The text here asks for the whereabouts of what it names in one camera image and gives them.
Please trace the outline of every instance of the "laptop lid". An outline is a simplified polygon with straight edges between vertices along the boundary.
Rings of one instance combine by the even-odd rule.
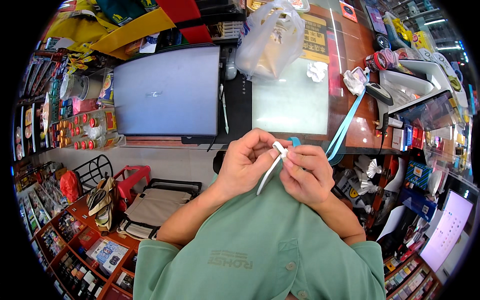
[[[215,136],[220,46],[183,48],[114,69],[120,134]]]

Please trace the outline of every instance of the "shirt button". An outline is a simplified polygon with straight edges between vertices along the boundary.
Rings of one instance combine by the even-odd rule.
[[[289,262],[285,268],[287,268],[287,270],[291,271],[293,269],[295,269],[295,263],[294,262]]]
[[[306,291],[301,290],[301,291],[298,293],[298,297],[299,297],[299,299],[307,299],[308,294],[307,294]]]

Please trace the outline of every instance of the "red stool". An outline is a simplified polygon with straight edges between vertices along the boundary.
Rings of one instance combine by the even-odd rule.
[[[137,170],[135,173],[125,178],[125,170]],[[117,179],[122,176],[122,181],[117,181],[117,188],[120,192],[120,197],[125,199],[127,206],[130,206],[135,200],[137,193],[135,193],[132,188],[135,184],[140,182],[140,180],[145,177],[147,180],[147,185],[150,182],[150,167],[149,166],[125,166],[120,172],[113,176],[113,179]]]

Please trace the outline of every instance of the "ceiling light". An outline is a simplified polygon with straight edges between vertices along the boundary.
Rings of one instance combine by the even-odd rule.
[[[440,19],[440,20],[437,20],[437,21],[431,21],[431,22],[427,22],[423,25],[430,25],[430,24],[435,24],[435,23],[440,23],[440,22],[445,22],[445,19]]]
[[[451,49],[461,49],[459,46],[453,46],[453,47],[440,47],[438,50],[451,50]]]

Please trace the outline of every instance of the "green polo shirt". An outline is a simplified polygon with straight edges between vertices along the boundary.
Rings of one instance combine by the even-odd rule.
[[[274,176],[213,213],[182,250],[138,247],[133,299],[385,299],[380,245],[345,244]]]

